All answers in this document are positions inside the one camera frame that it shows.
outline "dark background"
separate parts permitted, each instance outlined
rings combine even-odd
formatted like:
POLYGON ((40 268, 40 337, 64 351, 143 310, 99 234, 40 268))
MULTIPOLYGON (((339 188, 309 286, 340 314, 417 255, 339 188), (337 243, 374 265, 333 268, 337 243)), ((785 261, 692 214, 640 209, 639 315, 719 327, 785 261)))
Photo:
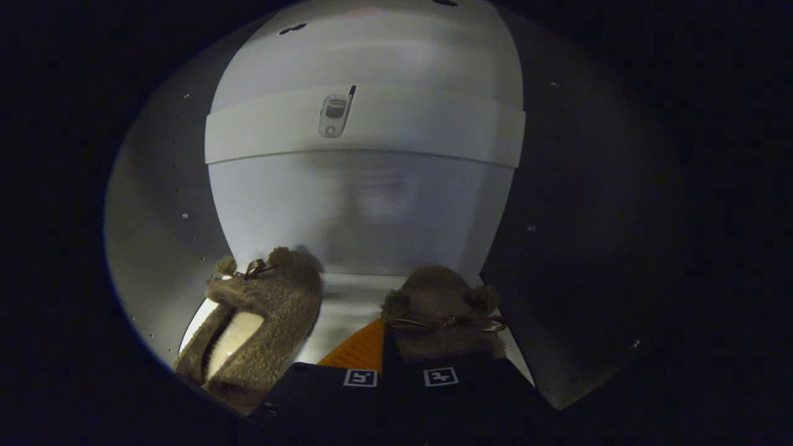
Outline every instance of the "dark background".
MULTIPOLYGON (((781 355, 791 340, 782 238, 790 14, 759 2, 499 4, 619 73, 657 110, 683 160, 684 305, 662 342, 549 425, 561 419, 570 436, 653 443, 790 441, 776 381, 791 375, 781 355)), ((229 443, 251 434, 221 408, 199 406, 157 364, 136 360, 144 347, 110 298, 102 262, 102 206, 115 151, 155 88, 208 44, 283 5, 26 2, 6 11, 9 141, 20 133, 7 148, 19 169, 7 178, 25 173, 7 195, 10 206, 33 208, 17 219, 34 243, 18 250, 30 259, 14 270, 29 270, 36 290, 35 308, 15 318, 15 336, 34 342, 11 352, 24 364, 9 367, 8 392, 21 397, 21 418, 7 431, 14 443, 229 443)))

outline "white curved wall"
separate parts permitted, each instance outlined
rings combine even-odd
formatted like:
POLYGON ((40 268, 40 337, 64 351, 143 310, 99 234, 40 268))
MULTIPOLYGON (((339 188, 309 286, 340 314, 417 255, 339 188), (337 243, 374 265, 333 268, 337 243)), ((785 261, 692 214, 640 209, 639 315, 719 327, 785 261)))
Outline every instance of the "white curved wall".
POLYGON ((437 263, 477 283, 520 158, 522 81, 487 2, 282 11, 228 65, 207 120, 205 157, 232 254, 245 265, 276 246, 303 247, 328 272, 406 275, 437 263), (325 95, 353 84, 362 87, 344 134, 318 136, 325 95), (398 90, 425 93, 378 108, 377 92, 398 90), (433 124, 394 133, 381 121, 433 124))
POLYGON ((507 27, 488 2, 458 3, 311 1, 283 10, 228 65, 212 113, 281 91, 353 83, 450 90, 521 110, 520 61, 507 27))

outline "cell phone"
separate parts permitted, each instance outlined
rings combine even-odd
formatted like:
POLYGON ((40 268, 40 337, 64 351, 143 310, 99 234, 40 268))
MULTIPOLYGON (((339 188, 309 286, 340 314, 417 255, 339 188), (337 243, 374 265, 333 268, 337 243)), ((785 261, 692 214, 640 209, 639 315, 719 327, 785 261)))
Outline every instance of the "cell phone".
POLYGON ((350 113, 350 104, 355 94, 355 85, 350 88, 347 96, 341 94, 329 94, 325 96, 320 111, 320 127, 318 131, 321 136, 326 138, 338 138, 344 131, 347 123, 347 115, 350 113))

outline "fuzzy brown slipper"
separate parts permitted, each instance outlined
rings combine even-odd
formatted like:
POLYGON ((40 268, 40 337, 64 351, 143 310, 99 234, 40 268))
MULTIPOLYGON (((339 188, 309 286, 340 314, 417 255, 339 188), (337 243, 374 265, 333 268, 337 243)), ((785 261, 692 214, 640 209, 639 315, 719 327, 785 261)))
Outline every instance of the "fuzzy brown slipper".
POLYGON ((507 326, 502 318, 488 316, 498 300, 491 286, 472 289, 449 268, 420 267, 385 298, 383 323, 408 362, 468 354, 504 358, 497 332, 507 326))
POLYGON ((177 359, 176 371, 209 394, 248 415, 289 366, 295 348, 311 332, 320 308, 322 283, 309 255, 276 248, 266 265, 253 262, 245 275, 207 282, 207 298, 218 307, 177 359), (206 378, 208 355, 238 312, 263 323, 206 378))

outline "white floor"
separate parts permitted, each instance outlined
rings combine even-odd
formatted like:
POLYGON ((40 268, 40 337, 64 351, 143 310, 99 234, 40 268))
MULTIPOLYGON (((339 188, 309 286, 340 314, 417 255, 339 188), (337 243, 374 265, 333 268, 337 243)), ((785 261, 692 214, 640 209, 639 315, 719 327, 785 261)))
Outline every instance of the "white floor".
MULTIPOLYGON (((405 279, 402 276, 323 273, 324 296, 320 316, 311 335, 297 349, 293 362, 318 363, 348 337, 377 320, 387 293, 401 287, 405 279)), ((180 352, 216 306, 215 302, 204 300, 187 327, 179 346, 180 352)), ((533 386, 529 367, 510 330, 499 334, 507 345, 507 357, 533 386)))

